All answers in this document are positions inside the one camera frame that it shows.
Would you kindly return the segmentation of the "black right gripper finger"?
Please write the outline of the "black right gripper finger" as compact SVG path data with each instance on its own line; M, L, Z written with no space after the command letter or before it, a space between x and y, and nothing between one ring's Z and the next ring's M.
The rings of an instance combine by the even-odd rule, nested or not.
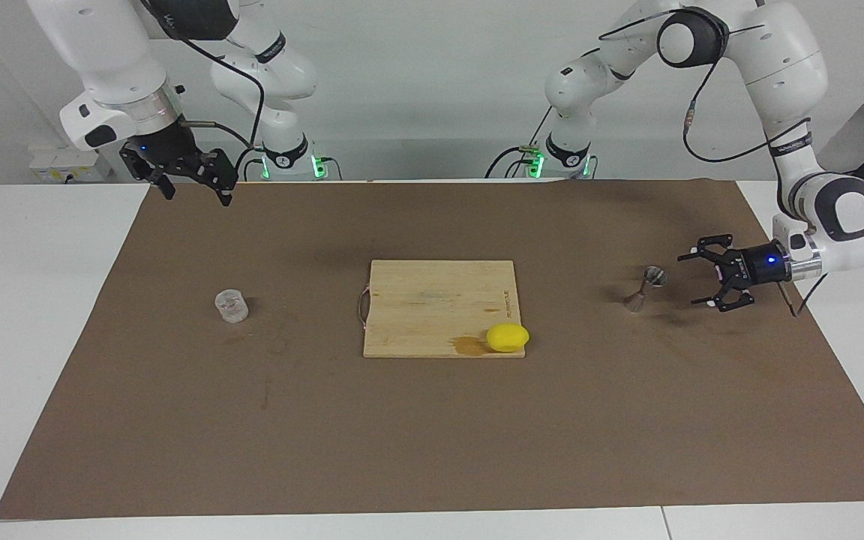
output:
M148 184L154 185L166 200L174 198L177 191L167 175L169 170L168 164L147 163L146 168L146 181Z
M199 154L199 183L210 188L222 206L230 206L238 173L223 149L203 151Z

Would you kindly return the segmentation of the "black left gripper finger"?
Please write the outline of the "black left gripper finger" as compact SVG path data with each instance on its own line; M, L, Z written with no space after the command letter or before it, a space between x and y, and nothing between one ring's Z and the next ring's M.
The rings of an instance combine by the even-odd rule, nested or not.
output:
M709 305L719 312L739 310L755 303L755 297L746 286L746 281L730 277L721 283L717 292L705 298L694 298L691 300L691 304Z
M702 259L714 266L732 266L737 260L737 250L733 249L733 240L732 235L700 237L688 253L678 256L676 260Z

